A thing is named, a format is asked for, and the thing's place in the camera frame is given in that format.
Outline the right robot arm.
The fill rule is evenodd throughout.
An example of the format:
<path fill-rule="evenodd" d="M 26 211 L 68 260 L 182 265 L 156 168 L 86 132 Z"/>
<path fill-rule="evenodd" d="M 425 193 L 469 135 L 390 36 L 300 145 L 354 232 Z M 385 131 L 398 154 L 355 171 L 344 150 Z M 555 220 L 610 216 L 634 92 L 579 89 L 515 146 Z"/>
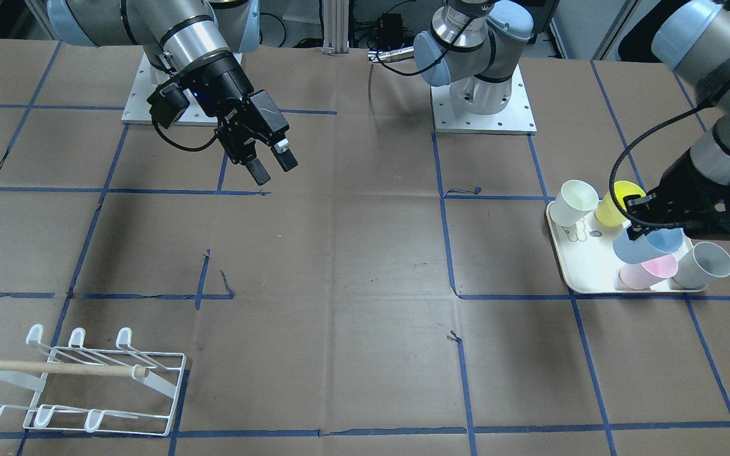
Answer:
<path fill-rule="evenodd" d="M 62 41 L 75 46 L 144 48 L 150 65 L 167 79 L 148 96 L 151 124 L 159 136 L 184 115 L 187 95 L 217 121 L 219 141 L 233 164 L 247 168 L 257 184 L 270 176 L 256 156 L 255 142 L 271 148 L 282 170 L 298 162 L 286 137 L 289 124 L 264 90 L 256 90 L 235 54 L 255 49 L 258 6 L 239 1 L 241 32 L 251 41 L 228 43 L 206 1 L 49 1 L 48 15 Z"/>

